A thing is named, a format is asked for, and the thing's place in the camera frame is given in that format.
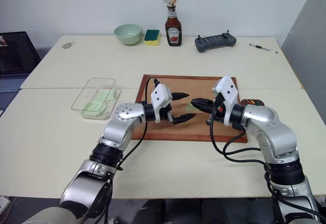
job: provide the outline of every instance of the wooden cutting board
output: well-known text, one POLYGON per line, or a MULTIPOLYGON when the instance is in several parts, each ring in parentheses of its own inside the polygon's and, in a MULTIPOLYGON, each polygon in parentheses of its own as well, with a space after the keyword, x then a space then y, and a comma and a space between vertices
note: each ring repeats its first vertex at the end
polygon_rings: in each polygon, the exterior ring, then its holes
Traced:
MULTIPOLYGON (((145 100, 145 84, 149 76, 155 76, 158 78, 162 84, 165 84, 170 88, 171 93, 183 92, 189 94, 189 97, 171 102, 171 114, 174 117, 188 113, 196 113, 196 116, 187 122, 176 125, 173 125, 169 121, 161 121, 158 124, 156 124, 155 121, 148 122, 145 139, 168 141, 211 141, 209 136, 209 126, 206 125, 206 120, 209 117, 209 114, 194 108, 190 102, 194 98, 214 99, 212 87, 216 84, 217 80, 221 79, 221 77, 144 75, 135 101, 136 103, 145 100)), ((232 80, 237 87, 235 77, 233 77, 232 80)), ((154 82, 151 80, 148 84, 148 103, 151 103, 150 94, 154 88, 154 82)), ((132 139, 140 139, 143 135, 143 131, 143 126, 136 128, 132 139)), ((214 137, 217 142, 227 142, 239 134, 239 131, 230 126, 225 126, 216 121, 214 123, 214 137)), ((246 143, 247 137, 243 136, 236 140, 236 142, 246 143)))

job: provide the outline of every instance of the laptop screen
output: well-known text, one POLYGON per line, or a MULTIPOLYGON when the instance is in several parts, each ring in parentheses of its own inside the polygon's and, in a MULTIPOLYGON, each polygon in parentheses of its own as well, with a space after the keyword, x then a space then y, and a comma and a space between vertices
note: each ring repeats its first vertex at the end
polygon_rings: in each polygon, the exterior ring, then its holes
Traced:
POLYGON ((0 77, 28 75, 40 61, 26 32, 0 33, 0 77))

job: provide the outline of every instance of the laptop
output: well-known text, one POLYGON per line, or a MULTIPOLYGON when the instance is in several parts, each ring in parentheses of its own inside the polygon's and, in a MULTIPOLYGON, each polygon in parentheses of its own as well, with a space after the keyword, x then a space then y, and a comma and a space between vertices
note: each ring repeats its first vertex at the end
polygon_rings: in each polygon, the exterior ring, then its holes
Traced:
POLYGON ((0 110, 7 108, 40 61, 26 32, 0 33, 0 110))

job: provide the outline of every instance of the white table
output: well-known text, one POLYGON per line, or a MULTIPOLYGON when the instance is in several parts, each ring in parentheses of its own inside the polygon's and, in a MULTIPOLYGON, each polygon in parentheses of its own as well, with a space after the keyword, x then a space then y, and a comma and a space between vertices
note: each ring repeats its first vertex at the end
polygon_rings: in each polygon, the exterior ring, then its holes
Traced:
MULTIPOLYGON (((85 120, 70 109, 78 92, 19 92, 0 118, 0 195, 61 196, 107 123, 85 120)), ((118 103, 134 102, 136 94, 137 89, 123 89, 118 103)), ((280 120, 297 137, 313 193, 326 194, 326 175, 316 170, 324 164, 326 127, 306 92, 242 89, 240 98, 262 99, 278 112, 280 120)), ((134 145, 132 141, 127 150, 134 145)), ((230 150, 250 146, 257 146, 251 136, 246 145, 232 144, 230 150)), ((259 152, 242 157, 262 158, 259 152)), ((144 141, 123 168, 115 176, 114 198, 270 196, 260 165, 229 162, 215 152, 210 142, 144 141)))
POLYGON ((275 38, 237 38, 234 47, 199 53, 194 37, 170 47, 144 41, 121 44, 114 36, 63 36, 21 86, 22 88, 81 88, 91 77, 114 78, 124 88, 138 88, 143 74, 224 76, 237 78, 239 89, 301 88, 275 38), (75 44, 68 49, 62 45, 75 44), (268 52, 249 43, 277 50, 268 52))

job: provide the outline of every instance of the pen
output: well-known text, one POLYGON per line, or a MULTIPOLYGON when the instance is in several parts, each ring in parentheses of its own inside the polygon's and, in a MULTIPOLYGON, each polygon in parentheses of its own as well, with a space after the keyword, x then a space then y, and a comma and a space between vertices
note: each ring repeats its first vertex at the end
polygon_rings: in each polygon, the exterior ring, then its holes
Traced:
POLYGON ((271 52, 274 52, 274 53, 278 53, 277 51, 275 51, 275 50, 271 50, 271 49, 267 49, 267 48, 264 48, 264 47, 262 47, 262 46, 258 46, 258 45, 254 45, 254 44, 249 44, 250 46, 253 46, 253 47, 257 47, 257 48, 260 48, 260 49, 265 49, 265 50, 267 50, 267 51, 271 51, 271 52))

